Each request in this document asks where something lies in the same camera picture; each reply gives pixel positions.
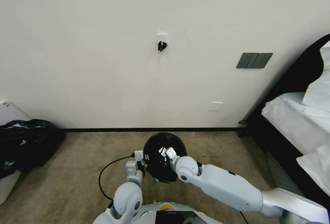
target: white wall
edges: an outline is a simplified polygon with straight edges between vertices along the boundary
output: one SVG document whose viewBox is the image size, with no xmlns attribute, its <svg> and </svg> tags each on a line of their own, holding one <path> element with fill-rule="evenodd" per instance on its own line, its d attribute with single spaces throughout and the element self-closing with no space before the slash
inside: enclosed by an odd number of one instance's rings
<svg viewBox="0 0 330 224">
<path fill-rule="evenodd" d="M 236 127 L 330 33 L 330 0 L 0 0 L 0 12 L 0 95 L 65 128 Z M 236 69 L 243 52 L 274 55 Z"/>
</svg>

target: white bedsheet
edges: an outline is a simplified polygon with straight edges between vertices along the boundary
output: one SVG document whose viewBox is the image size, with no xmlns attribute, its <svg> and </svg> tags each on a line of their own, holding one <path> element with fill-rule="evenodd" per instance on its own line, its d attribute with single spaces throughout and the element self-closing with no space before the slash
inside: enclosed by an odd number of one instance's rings
<svg viewBox="0 0 330 224">
<path fill-rule="evenodd" d="M 299 165 L 330 196 L 330 112 L 303 105 L 304 93 L 285 93 L 262 115 L 304 156 Z"/>
</svg>

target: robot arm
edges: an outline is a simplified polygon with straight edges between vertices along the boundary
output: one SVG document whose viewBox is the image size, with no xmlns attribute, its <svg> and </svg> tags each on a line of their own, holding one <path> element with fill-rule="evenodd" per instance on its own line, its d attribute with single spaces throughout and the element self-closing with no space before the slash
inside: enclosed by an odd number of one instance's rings
<svg viewBox="0 0 330 224">
<path fill-rule="evenodd" d="M 168 148 L 165 154 L 181 181 L 199 187 L 210 197 L 234 209 L 279 217 L 281 224 L 329 224 L 327 210 L 304 197 L 279 188 L 260 191 L 232 172 L 214 165 L 198 164 L 189 156 L 178 157 L 173 148 Z"/>
<path fill-rule="evenodd" d="M 113 201 L 93 224 L 129 224 L 142 205 L 144 168 L 142 151 L 135 151 L 135 159 L 126 163 L 126 182 L 118 187 Z"/>
</svg>

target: black trash bag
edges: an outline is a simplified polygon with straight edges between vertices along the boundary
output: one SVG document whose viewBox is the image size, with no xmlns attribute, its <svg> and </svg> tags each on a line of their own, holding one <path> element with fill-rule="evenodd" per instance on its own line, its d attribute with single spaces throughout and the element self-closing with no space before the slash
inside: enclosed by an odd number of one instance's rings
<svg viewBox="0 0 330 224">
<path fill-rule="evenodd" d="M 172 170 L 169 160 L 161 155 L 161 149 L 172 147 L 180 157 L 187 156 L 187 150 L 182 140 L 171 133 L 161 132 L 148 139 L 143 148 L 143 154 L 147 164 L 147 172 L 159 182 L 170 183 L 177 179 L 177 174 Z"/>
<path fill-rule="evenodd" d="M 43 166 L 64 138 L 62 130 L 40 119 L 14 120 L 0 126 L 0 179 L 16 170 Z"/>
</svg>

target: wall socket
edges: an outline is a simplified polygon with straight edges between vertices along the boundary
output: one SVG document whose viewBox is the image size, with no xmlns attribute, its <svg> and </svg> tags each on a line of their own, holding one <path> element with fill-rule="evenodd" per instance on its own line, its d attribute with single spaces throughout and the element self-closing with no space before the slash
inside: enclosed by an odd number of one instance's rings
<svg viewBox="0 0 330 224">
<path fill-rule="evenodd" d="M 222 108 L 223 102 L 220 101 L 213 101 L 209 111 L 220 111 L 220 109 Z"/>
<path fill-rule="evenodd" d="M 273 53 L 243 53 L 236 68 L 264 68 Z"/>
</svg>

